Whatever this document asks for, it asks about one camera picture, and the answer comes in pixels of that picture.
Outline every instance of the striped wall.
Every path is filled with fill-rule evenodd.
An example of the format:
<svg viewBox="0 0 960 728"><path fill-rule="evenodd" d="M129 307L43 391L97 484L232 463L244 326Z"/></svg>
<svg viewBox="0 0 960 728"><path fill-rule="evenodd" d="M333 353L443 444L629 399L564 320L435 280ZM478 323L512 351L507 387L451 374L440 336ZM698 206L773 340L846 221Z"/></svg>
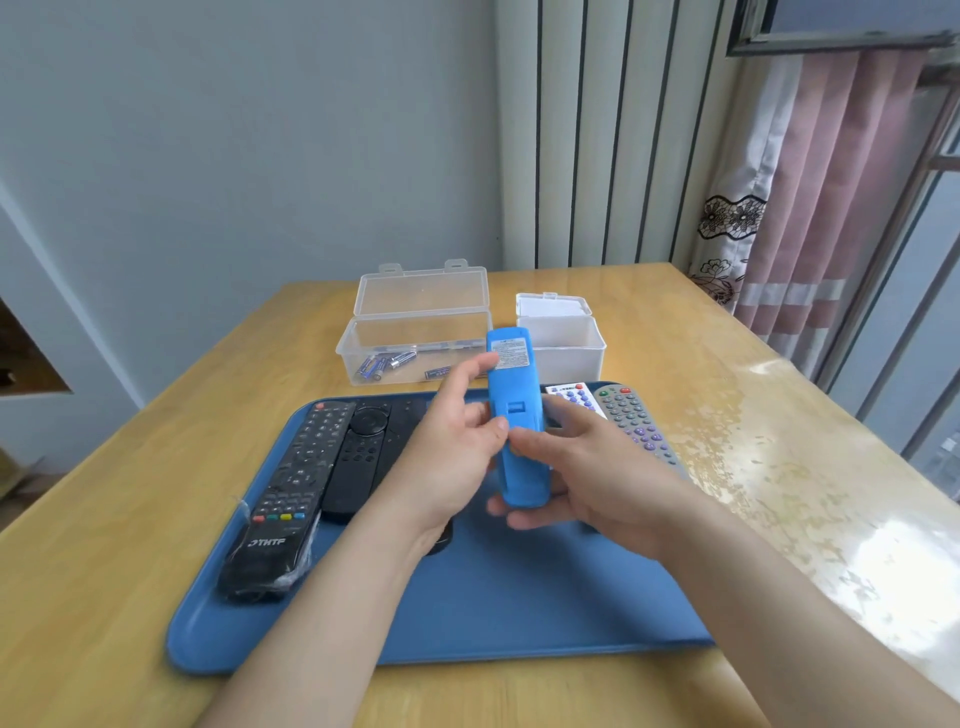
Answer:
<svg viewBox="0 0 960 728"><path fill-rule="evenodd" d="M504 264L686 270L739 60L732 0L497 0Z"/></svg>

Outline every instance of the circular navigation pad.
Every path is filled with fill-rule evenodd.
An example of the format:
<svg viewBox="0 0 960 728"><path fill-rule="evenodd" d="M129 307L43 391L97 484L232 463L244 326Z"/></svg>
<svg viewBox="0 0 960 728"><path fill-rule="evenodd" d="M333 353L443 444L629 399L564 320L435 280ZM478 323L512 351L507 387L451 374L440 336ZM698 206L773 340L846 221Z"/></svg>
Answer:
<svg viewBox="0 0 960 728"><path fill-rule="evenodd" d="M350 429L358 435L375 435L387 426L387 415L382 409L358 409L350 420Z"/></svg>

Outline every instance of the hand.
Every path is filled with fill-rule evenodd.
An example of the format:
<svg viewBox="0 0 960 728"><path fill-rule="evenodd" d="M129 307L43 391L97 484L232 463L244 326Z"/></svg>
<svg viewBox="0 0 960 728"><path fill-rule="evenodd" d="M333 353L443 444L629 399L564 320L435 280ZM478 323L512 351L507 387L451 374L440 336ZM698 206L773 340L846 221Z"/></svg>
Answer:
<svg viewBox="0 0 960 728"><path fill-rule="evenodd" d="M559 433L510 430L511 450L554 469L554 496L541 508L511 512L501 496L487 510L527 529L574 519L634 553L660 559L671 528L701 491L639 448L612 422L563 397L544 396Z"/></svg>
<svg viewBox="0 0 960 728"><path fill-rule="evenodd" d="M496 352L474 356L446 376L403 453L373 497L389 497L424 533L443 530L477 492L491 458L507 442L504 417L487 402L464 403L470 381L492 369Z"/></svg>

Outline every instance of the white plastic box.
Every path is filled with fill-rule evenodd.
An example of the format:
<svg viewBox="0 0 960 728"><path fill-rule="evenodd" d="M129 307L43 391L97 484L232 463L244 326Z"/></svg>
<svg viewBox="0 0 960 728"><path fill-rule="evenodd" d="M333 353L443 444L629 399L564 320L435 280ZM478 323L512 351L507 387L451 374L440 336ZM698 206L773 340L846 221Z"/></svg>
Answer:
<svg viewBox="0 0 960 728"><path fill-rule="evenodd" d="M492 328L487 269L448 260L443 268L404 271L385 263L360 279L353 318L337 344L354 385L424 381L425 372L458 364L487 348ZM416 352L380 379L358 374L369 356Z"/></svg>
<svg viewBox="0 0 960 728"><path fill-rule="evenodd" d="M601 378L607 343L590 313L579 296L516 294L516 325L530 331L540 384Z"/></svg>

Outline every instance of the label sticker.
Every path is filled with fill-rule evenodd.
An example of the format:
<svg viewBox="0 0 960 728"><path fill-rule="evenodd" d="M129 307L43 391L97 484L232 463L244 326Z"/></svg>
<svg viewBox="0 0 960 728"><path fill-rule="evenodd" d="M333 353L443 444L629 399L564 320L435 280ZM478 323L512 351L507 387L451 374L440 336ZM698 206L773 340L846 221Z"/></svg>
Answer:
<svg viewBox="0 0 960 728"><path fill-rule="evenodd" d="M496 365L497 369L530 366L530 354L527 353L526 339L500 339L491 342L490 351L500 354L500 361Z"/></svg>

